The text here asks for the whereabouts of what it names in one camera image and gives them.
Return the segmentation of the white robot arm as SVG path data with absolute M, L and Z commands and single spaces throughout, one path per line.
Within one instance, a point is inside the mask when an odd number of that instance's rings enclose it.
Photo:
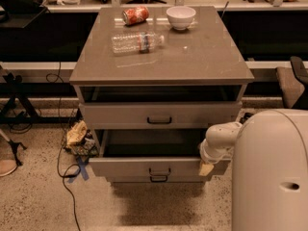
M 232 158 L 232 231 L 308 231 L 308 112 L 262 111 L 211 126 L 199 173 Z

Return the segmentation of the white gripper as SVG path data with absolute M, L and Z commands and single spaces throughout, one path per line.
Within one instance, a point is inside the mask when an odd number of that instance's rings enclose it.
M 199 153 L 201 159 L 205 162 L 200 163 L 198 172 L 200 176 L 207 176 L 214 169 L 212 164 L 231 160 L 229 148 L 212 147 L 206 140 L 199 145 Z

